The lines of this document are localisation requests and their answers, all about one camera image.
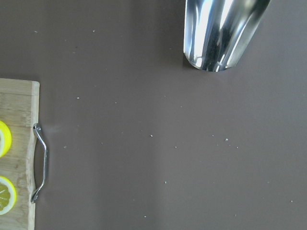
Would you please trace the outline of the metal scoop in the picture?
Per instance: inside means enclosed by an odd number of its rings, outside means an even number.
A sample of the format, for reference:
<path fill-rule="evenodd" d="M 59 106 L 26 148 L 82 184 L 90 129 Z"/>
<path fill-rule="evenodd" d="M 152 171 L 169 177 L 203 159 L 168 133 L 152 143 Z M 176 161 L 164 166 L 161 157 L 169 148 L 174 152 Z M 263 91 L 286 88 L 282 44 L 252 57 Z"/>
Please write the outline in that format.
<path fill-rule="evenodd" d="M 183 53 L 195 68 L 219 72 L 241 60 L 268 0 L 188 0 Z"/>

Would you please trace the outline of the wooden cutting board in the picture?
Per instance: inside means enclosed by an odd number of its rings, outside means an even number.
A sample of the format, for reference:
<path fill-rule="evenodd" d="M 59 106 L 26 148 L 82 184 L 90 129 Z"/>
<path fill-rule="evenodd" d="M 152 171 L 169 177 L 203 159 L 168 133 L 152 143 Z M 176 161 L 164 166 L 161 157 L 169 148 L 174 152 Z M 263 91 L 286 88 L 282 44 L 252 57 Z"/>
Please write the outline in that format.
<path fill-rule="evenodd" d="M 12 135 L 9 151 L 0 158 L 0 174 L 15 187 L 13 208 L 0 217 L 2 230 L 33 230 L 35 204 L 47 179 L 48 148 L 39 124 L 39 88 L 37 81 L 0 80 L 0 119 Z M 35 145 L 42 145 L 42 181 L 35 184 Z"/>

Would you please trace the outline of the lemon half upper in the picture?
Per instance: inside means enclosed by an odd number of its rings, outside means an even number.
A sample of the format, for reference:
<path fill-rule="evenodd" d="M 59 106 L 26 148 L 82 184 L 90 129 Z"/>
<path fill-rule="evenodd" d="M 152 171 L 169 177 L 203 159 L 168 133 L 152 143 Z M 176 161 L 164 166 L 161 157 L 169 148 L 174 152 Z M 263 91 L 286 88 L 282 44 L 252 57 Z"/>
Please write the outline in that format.
<path fill-rule="evenodd" d="M 10 150 L 11 145 L 11 131 L 3 121 L 0 121 L 0 157 L 3 157 Z"/>

